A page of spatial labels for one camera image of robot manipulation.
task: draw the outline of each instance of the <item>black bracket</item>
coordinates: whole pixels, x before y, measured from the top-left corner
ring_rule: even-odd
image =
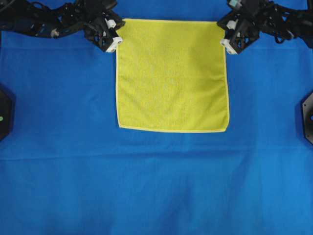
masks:
[[[313,144],[313,94],[302,104],[305,137]]]

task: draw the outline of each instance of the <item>robotic arm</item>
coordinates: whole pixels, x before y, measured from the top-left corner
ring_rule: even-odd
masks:
[[[0,31],[32,37],[61,38],[83,30],[85,38],[104,52],[122,43],[116,30],[125,22],[113,12],[115,0],[77,0],[50,9],[40,2],[0,0]]]
[[[232,11],[218,21],[225,30],[221,44],[229,54],[239,54],[260,37],[275,37],[276,43],[297,37],[313,48],[313,0],[308,10],[293,10],[269,0],[227,0]]]

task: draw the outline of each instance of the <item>blue tablecloth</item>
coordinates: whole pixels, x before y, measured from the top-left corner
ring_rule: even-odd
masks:
[[[229,11],[225,0],[118,3],[125,18],[216,21]],[[263,34],[227,56],[226,133],[149,133],[118,128],[114,54],[83,33],[2,33],[0,83],[16,110],[0,142],[0,234],[313,234],[313,146],[300,106],[312,64],[300,39],[276,45]]]

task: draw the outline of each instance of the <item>microfiber cloth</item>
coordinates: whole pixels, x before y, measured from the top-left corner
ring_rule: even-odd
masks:
[[[118,31],[116,105],[122,128],[205,133],[229,123],[224,31],[215,22],[126,19]]]

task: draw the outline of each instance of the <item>blue fabric surface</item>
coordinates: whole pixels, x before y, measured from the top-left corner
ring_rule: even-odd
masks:
[[[119,0],[115,11],[216,21],[225,2]],[[0,142],[0,234],[313,234],[313,146],[300,106],[313,90],[312,64],[301,40],[261,35],[227,56],[226,133],[149,133],[118,128],[115,55],[82,33],[3,33],[0,83],[17,100],[14,130]]]

